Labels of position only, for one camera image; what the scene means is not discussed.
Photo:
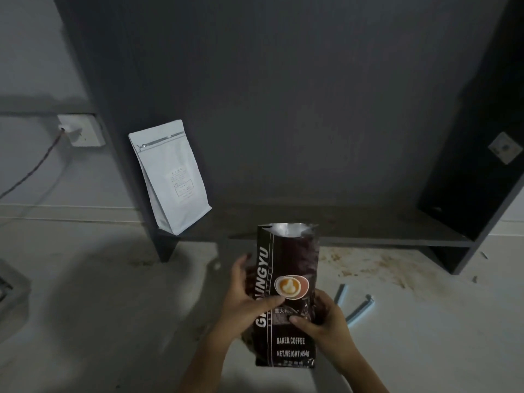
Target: wall outlet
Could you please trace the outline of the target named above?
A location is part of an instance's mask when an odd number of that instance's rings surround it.
[[[61,129],[67,133],[73,146],[103,146],[102,128],[92,114],[59,114]]]

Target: hand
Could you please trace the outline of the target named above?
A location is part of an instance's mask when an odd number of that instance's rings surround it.
[[[320,300],[326,308],[326,317],[322,325],[315,325],[298,316],[291,316],[289,321],[312,337],[319,349],[342,373],[344,366],[358,354],[358,350],[347,328],[344,313],[333,299],[324,291],[315,290],[315,300]]]
[[[282,304],[284,297],[265,297],[254,300],[246,294],[246,271],[244,264],[250,255],[236,260],[231,269],[231,283],[222,305],[220,317],[209,334],[209,338],[221,347],[231,342],[249,328],[255,319]]]

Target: right hand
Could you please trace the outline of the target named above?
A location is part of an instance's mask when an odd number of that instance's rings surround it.
[[[291,316],[289,321],[312,337],[328,360],[341,372],[344,365],[358,354],[358,350],[351,338],[344,313],[333,299],[324,291],[315,290],[315,300],[320,300],[326,307],[324,324],[316,325],[298,316]]]

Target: black coffee bag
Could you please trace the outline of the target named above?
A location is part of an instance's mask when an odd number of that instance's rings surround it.
[[[258,227],[256,280],[250,295],[285,297],[271,312],[261,314],[252,327],[256,365],[307,367],[315,364],[315,343],[290,323],[298,315],[314,320],[317,282],[318,233],[316,225],[275,223]]]

